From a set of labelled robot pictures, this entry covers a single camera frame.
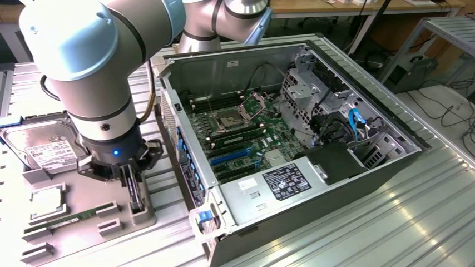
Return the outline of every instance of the pcie slot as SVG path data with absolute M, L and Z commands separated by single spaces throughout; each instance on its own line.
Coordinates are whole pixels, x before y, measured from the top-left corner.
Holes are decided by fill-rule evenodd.
M 240 174 L 244 174 L 247 172 L 251 172 L 251 171 L 255 171 L 258 168 L 259 168 L 259 164 L 260 164 L 260 161 L 256 162 L 256 163 L 252 163 L 244 167 L 240 167 L 239 169 L 236 170 L 232 170 L 232 171 L 228 171 L 228 172 L 224 172 L 222 174 L 218 174 L 216 175 L 216 178 L 218 180 L 224 180 L 224 179 L 228 179 L 236 175 L 240 175 Z
M 240 157 L 246 157 L 246 156 L 248 156 L 251 154 L 251 151 L 252 151 L 252 147 L 247 148 L 243 151 L 235 152 L 235 153 L 232 153 L 230 155 L 218 157 L 218 158 L 211 160 L 210 164 L 211 164 L 211 166 L 214 166 L 214 165 L 218 165 L 218 164 L 220 164 L 223 162 L 239 159 Z
M 208 154 L 207 154 L 207 156 L 208 156 L 208 158 L 212 158 L 212 157 L 218 157 L 218 156 L 222 156 L 222 155 L 224 155 L 224 154 L 228 154 L 228 153 L 231 153 L 231 152 L 234 152 L 234 151 L 236 151 L 236 150 L 242 150 L 242 149 L 244 149 L 246 148 L 246 146 L 244 145 L 234 145 L 234 146 L 227 146 L 226 148 L 223 148 L 223 149 L 219 149 L 219 150 L 214 150 L 214 151 L 211 151 Z

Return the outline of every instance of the metal workbench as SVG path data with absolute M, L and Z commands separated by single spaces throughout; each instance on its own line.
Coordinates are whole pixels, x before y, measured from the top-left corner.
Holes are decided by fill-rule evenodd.
M 367 87 L 394 113 L 431 144 L 432 149 L 372 194 L 328 214 L 262 248 L 235 259 L 227 266 L 470 266 L 475 265 L 475 172 L 474 161 L 404 105 L 380 83 L 351 61 L 335 45 L 314 35 L 278 37 L 262 43 L 311 39 Z M 227 43 L 224 47 L 238 46 Z M 172 49 L 160 54 L 174 53 Z M 40 74 L 34 64 L 19 64 L 8 113 L 34 114 L 60 110 L 39 89 Z M 130 78 L 138 111 L 148 96 L 147 75 L 140 68 Z M 39 101 L 48 105 L 36 105 Z M 151 120 L 143 126 L 147 138 L 159 137 Z M 0 154 L 0 162 L 9 158 Z M 156 225 L 63 258 L 50 266 L 206 266 L 207 258 L 187 221 L 187 208 L 167 158 L 156 171 L 147 173 L 147 184 L 158 216 Z M 3 210 L 12 203 L 20 165 L 8 161 L 0 169 L 4 185 Z M 0 229 L 8 224 L 8 216 Z M 22 239 L 8 235 L 7 243 Z M 19 265 L 15 247 L 12 262 Z

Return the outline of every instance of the blue pcie slot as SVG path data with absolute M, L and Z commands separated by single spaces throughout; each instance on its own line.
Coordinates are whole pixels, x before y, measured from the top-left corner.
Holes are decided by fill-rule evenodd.
M 222 156 L 222 157 L 211 160 L 210 164 L 214 166 L 214 165 L 218 165 L 219 163 L 227 162 L 230 160 L 235 160 L 239 157 L 246 157 L 251 154 L 251 151 L 252 151 L 252 147 L 247 148 L 246 150 L 243 150 L 240 152 L 232 153 L 230 155 Z

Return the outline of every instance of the power supply label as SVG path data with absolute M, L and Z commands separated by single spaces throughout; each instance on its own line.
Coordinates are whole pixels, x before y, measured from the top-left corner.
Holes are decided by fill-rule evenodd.
M 280 201 L 312 188 L 295 164 L 270 171 L 262 176 L 275 198 Z

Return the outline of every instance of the green circuit board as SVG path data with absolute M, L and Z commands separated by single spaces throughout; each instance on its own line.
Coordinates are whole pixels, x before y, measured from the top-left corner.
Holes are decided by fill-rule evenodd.
M 244 95 L 243 108 L 247 118 L 252 117 L 251 120 L 244 119 L 240 112 L 243 108 L 239 106 L 190 114 L 208 162 L 222 183 L 263 171 L 278 163 L 291 161 L 295 154 L 304 150 L 271 100 L 271 97 L 264 97 L 259 93 L 254 95 L 251 92 Z M 246 131 L 231 137 L 220 138 L 222 135 L 240 130 Z M 247 155 L 214 164 L 214 160 L 236 153 Z M 270 162 L 272 156 L 276 157 L 275 162 Z

